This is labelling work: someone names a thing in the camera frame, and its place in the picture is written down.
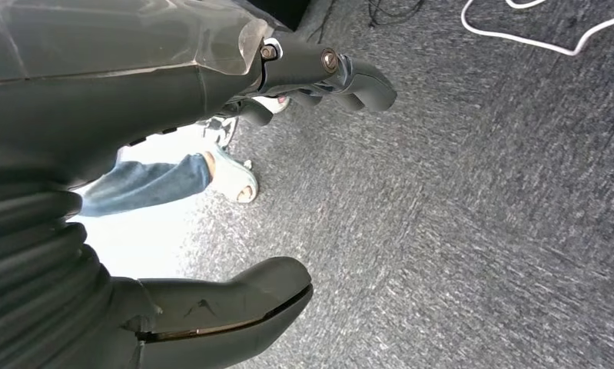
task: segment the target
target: person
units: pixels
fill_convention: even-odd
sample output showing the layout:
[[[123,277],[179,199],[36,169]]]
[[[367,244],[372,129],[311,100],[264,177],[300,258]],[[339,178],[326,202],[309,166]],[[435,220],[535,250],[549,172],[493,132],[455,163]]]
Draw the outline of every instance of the person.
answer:
[[[273,113],[283,111],[288,98],[260,98]],[[222,146],[229,143],[236,121],[224,123],[213,141],[204,140],[202,152],[186,155],[177,164],[119,161],[106,175],[78,190],[83,197],[79,215],[102,217],[166,204],[205,191],[208,186],[241,204],[259,192],[250,165],[235,161]]]

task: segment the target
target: bolt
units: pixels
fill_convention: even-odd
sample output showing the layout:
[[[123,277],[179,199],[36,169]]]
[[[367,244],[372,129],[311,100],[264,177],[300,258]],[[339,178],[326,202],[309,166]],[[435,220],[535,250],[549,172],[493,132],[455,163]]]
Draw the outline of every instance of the bolt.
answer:
[[[338,56],[330,48],[326,48],[323,51],[322,62],[325,70],[329,73],[334,73],[338,69]]]
[[[261,58],[263,60],[272,60],[277,57],[277,50],[272,45],[265,45],[261,48]]]

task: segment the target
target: foot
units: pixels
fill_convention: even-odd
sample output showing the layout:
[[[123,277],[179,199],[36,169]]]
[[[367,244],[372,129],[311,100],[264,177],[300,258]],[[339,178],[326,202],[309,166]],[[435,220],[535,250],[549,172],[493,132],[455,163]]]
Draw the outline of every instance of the foot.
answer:
[[[211,186],[233,201],[248,203],[257,197],[257,179],[249,168],[236,162],[217,145],[203,153]]]

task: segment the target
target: white shoe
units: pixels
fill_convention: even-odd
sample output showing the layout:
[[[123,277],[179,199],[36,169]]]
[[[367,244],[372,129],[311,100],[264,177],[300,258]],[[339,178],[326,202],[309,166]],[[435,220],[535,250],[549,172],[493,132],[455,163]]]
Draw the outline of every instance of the white shoe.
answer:
[[[290,102],[290,98],[287,98],[286,96],[280,96],[279,98],[265,98],[263,96],[257,96],[253,99],[260,102],[273,114],[277,114],[286,109],[288,103]]]
[[[215,143],[208,145],[205,151],[214,158],[214,178],[211,181],[214,190],[232,201],[244,204],[252,202],[257,197],[259,184],[252,171],[246,168],[252,167],[249,161],[246,161],[247,165],[238,163]],[[250,196],[239,198],[246,188],[250,188]]]

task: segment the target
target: person's leg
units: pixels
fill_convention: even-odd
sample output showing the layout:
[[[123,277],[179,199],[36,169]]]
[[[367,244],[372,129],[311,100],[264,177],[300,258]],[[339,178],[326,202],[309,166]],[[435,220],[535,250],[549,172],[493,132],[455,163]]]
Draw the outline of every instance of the person's leg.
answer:
[[[100,217],[180,200],[204,191],[213,158],[187,155],[177,164],[122,161],[83,196],[80,215]]]

